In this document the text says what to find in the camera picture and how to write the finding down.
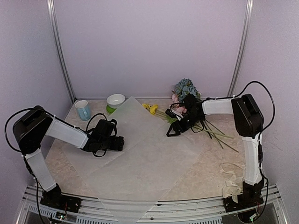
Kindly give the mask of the pink fake rose stem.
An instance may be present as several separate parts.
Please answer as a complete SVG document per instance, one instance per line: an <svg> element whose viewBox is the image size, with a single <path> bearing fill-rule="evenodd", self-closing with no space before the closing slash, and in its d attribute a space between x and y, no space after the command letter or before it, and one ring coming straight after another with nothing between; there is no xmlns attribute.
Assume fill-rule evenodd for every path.
<svg viewBox="0 0 299 224"><path fill-rule="evenodd" d="M188 94L181 102L173 102L165 113L174 119L167 132L168 137L179 136L191 130L193 134L206 133L210 139L215 140L221 148L227 146L235 152L237 149L230 146L221 138L229 138L221 129L206 119L203 109L200 108L202 100L192 94Z"/></svg>

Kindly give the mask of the yellow fake flower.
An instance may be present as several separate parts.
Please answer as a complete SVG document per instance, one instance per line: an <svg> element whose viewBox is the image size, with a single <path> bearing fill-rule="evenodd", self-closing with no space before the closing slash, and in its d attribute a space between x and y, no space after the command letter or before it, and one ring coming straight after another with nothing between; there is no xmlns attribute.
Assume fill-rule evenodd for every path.
<svg viewBox="0 0 299 224"><path fill-rule="evenodd" d="M145 108L150 114L161 118L162 120L166 121L169 124L174 123L177 121L177 118L171 118L169 115L167 115L165 112L162 112L159 110L159 107L157 104L150 105L150 104L142 104L143 108Z"/></svg>

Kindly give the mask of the blue hydrangea fake flower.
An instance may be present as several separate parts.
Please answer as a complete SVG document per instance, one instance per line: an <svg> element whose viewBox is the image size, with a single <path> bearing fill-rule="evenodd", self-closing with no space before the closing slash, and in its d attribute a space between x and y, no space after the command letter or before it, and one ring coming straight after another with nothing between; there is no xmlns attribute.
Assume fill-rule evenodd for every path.
<svg viewBox="0 0 299 224"><path fill-rule="evenodd" d="M194 86L193 82L188 78L183 78L181 81L179 81L177 84L175 84L174 89L172 90L172 101L173 104L170 105L170 110L176 110L178 112L182 112L186 115L187 109L186 106L183 105L183 99L187 95L193 95L195 98L200 98L200 93ZM205 123L200 125L195 125L195 127L191 127L191 131L193 133L199 133L199 132L206 132L210 139L215 137L216 141L219 143L220 147L223 149L223 145L219 141L219 139L216 137L214 133L207 132L207 126Z"/></svg>

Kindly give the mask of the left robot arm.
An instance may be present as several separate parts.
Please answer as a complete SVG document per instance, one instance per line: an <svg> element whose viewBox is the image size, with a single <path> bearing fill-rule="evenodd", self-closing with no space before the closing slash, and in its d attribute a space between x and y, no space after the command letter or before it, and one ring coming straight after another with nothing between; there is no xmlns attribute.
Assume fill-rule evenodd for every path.
<svg viewBox="0 0 299 224"><path fill-rule="evenodd" d="M9 147L21 154L27 170L36 181L37 189L43 190L42 196L37 199L37 205L45 205L65 213L78 213L81 199L62 193L47 166L41 150L42 142L44 139L52 139L53 143L61 142L100 158L97 154L99 151L106 154L107 151L123 150L124 138L117 134L117 121L104 117L95 127L83 130L37 105L12 114L6 120L4 128L7 129L10 120L21 113L23 116L12 127L18 147L12 146L7 133L4 135Z"/></svg>

